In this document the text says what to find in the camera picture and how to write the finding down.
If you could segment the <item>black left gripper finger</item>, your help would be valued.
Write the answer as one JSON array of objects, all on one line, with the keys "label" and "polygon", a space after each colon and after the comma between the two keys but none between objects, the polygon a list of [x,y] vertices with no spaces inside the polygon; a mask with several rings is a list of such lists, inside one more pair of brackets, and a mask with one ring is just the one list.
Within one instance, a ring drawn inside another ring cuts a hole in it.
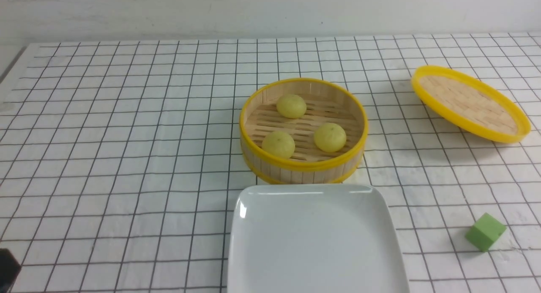
[{"label": "black left gripper finger", "polygon": [[7,293],[15,284],[21,264],[8,249],[0,249],[0,292]]}]

